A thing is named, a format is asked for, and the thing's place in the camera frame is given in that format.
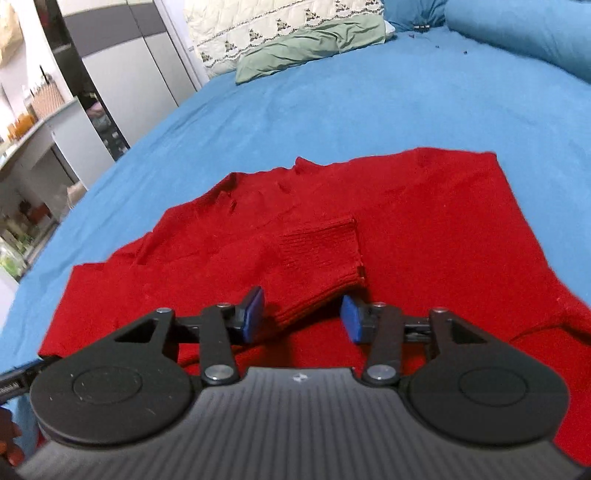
bed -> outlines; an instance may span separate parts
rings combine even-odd
[[[494,151],[559,278],[591,304],[591,85],[447,27],[235,85],[211,80],[126,153],[23,279],[0,371],[35,358],[72,266],[103,261],[231,171],[417,146]],[[34,445],[26,398],[12,405]]]

sweater cuff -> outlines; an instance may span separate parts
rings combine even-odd
[[[285,326],[347,289],[363,286],[364,269],[352,217],[290,231],[279,238],[281,276],[288,301],[274,317]]]

pillow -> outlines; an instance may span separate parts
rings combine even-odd
[[[386,40],[390,40],[390,38],[396,35],[396,28],[390,22],[384,20],[384,28],[386,29]]]
[[[384,43],[387,39],[386,23],[381,15],[363,14],[301,28],[244,54],[236,68],[236,83],[273,75],[310,60]]]
[[[185,19],[209,77],[254,47],[333,18],[381,13],[381,0],[186,0]]]
[[[591,82],[591,3],[573,0],[449,0],[450,29],[545,60]]]
[[[415,25],[441,27],[445,23],[447,0],[384,0],[384,19],[398,32],[413,30]]]

red sweater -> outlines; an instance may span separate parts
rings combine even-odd
[[[556,441],[591,463],[591,313],[548,267],[491,153],[232,173],[107,262],[75,267],[40,353],[71,354],[158,307],[186,316],[238,302],[257,284],[266,341],[238,354],[242,370],[359,371],[366,349],[330,302],[352,287],[413,315],[445,305],[563,376],[571,406]],[[407,353],[410,372],[421,358]],[[182,364],[196,358],[182,347]]]

plastic bag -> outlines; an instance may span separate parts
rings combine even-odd
[[[0,67],[10,61],[23,41],[17,13],[8,0],[0,0]]]

